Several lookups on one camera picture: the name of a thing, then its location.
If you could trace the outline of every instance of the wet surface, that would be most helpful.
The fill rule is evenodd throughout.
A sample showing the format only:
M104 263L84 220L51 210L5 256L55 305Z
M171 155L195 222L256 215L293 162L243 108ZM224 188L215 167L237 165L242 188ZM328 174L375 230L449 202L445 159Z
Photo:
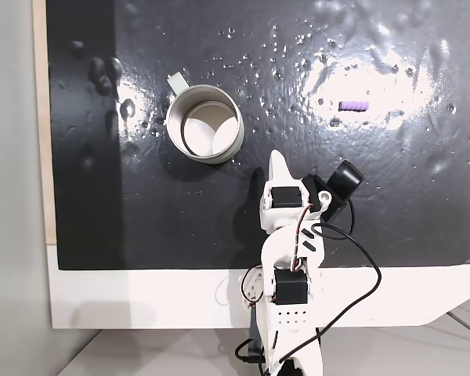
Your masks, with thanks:
M47 6L61 269L258 263L272 149L294 177L327 179L344 159L366 176L355 236L379 265L470 262L470 0ZM240 106L232 161L199 164L172 145L176 71ZM337 224L348 228L346 210ZM324 266L366 264L326 242Z

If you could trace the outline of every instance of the wire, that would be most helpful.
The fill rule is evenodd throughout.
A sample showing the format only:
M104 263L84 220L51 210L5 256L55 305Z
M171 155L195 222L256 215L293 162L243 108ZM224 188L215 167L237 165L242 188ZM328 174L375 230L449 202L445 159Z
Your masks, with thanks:
M303 347L309 345L313 341L319 339L321 336L323 336L331 327L338 322L339 319L345 315L352 307L356 306L358 303L362 302L365 298L368 298L371 296L379 287L381 283L381 270L379 269L378 265L376 265L376 262L372 259L371 255L366 251L366 249L360 244L357 240L355 240L351 235L348 235L345 231L340 229L339 227L336 227L334 225L330 225L328 223L315 223L312 225L312 232L315 233L316 235L322 237L322 233L315 230L317 227L325 227L326 229L333 230L336 233L339 233L343 237L346 237L348 240L350 240L352 243L354 243L363 253L364 256L369 260L371 265L373 266L374 270L376 270L376 274L378 275L378 280L376 281L376 284L364 295L362 295L360 298L357 300L351 302L349 305L346 306L322 331L320 331L317 335L311 337L311 339L303 342L301 345L297 346L290 352L288 352L286 355L284 355L282 358L279 359L279 363L285 362L287 359L289 359L291 356L293 356L297 351L301 350Z
M301 223L303 222L303 219L305 218L306 212L313 206L313 204L308 204L306 207L303 209L303 212L301 213L301 216L299 217L298 220L298 225L296 226L296 238L295 238L295 253L292 256L292 261L291 261L291 272L296 271L296 266L297 265L297 257L298 257L298 243L299 243L299 230L301 229Z
M258 368L259 368L259 374L260 376L265 376L265 372L263 371L263 354L265 353L265 348L261 344L261 352L259 353L259 362L258 362Z
M256 265L256 266L252 266L251 268L248 269L247 272L245 272L244 274L244 278L242 278L242 283L240 284L240 291L242 292L242 296L244 297L245 300L247 300L248 302L252 303L252 304L255 304L257 302L259 302L261 300L261 298L263 297L263 292L264 291L261 291L261 294L258 298L258 300L251 300L250 298L247 297L247 295L245 294L245 291L244 291L244 282L245 282L245 279L247 278L249 272L253 269L257 269L257 268L261 268L262 266L261 265Z
M350 222L350 231L348 232L348 235L352 235L353 229L355 227L355 209L353 208L353 202L351 199L347 200L348 206L350 207L350 214L352 216L352 220ZM324 239L329 239L329 240L347 240L348 237L332 237L329 235L326 235L325 233L322 233L321 235Z
M242 356L239 352L242 350L242 348L246 345L248 345L250 342L252 342L252 339L249 338L249 339L246 339L245 341L243 341L242 343L240 343L237 348L235 349L235 357L238 359L238 360L242 360L243 362L247 363L249 361L249 357L248 356Z

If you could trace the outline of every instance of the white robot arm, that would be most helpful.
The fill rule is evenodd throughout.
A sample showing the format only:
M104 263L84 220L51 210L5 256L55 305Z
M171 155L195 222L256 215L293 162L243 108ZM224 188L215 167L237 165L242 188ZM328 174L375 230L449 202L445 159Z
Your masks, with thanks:
M349 191L349 197L363 176L350 164L337 171L336 180L346 182L342 186ZM291 176L281 153L271 153L269 180L259 206L261 227L269 237L262 247L261 265L242 286L245 304L251 310L251 333L257 325L266 359L265 373L270 376L293 374L295 368L304 376L323 374L320 343L309 341L319 333L316 310L321 306L319 267L324 260L323 238L312 226L316 227L330 205L338 211L338 202L344 207L346 200L328 184L319 184L319 188L325 186L328 190L311 190ZM244 291L253 291L258 300L248 300ZM304 342L308 344L296 350ZM283 370L285 364L293 367Z

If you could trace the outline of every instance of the gray wall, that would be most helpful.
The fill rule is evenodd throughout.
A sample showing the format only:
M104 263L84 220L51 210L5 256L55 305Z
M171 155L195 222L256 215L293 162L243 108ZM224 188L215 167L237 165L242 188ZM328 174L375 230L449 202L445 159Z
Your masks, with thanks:
M0 375L55 375L95 334L50 327L41 197L31 2L0 0Z

